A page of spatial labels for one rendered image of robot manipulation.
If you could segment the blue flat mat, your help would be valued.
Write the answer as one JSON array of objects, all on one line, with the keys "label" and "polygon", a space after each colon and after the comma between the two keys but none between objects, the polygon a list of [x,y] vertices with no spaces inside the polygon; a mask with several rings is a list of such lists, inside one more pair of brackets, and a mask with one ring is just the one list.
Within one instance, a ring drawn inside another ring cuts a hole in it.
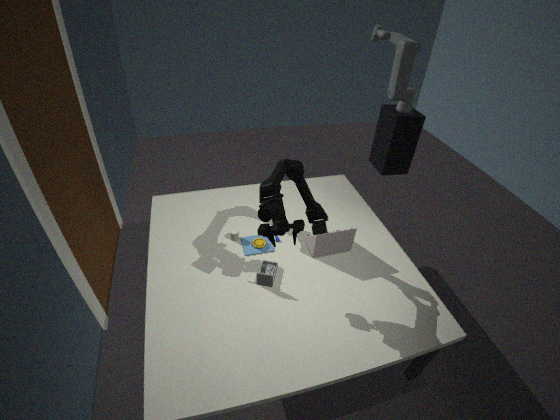
[{"label": "blue flat mat", "polygon": [[[256,238],[262,238],[266,241],[266,245],[263,248],[256,248],[253,246],[252,242],[254,239]],[[259,236],[259,235],[254,235],[254,236],[247,236],[247,237],[241,237],[241,243],[242,243],[242,247],[243,247],[243,251],[244,251],[244,255],[245,256],[249,256],[249,255],[255,255],[255,254],[261,254],[261,253],[267,253],[267,252],[273,252],[274,248],[272,246],[272,243],[270,242],[270,240],[267,237],[263,237],[263,235]]]}]

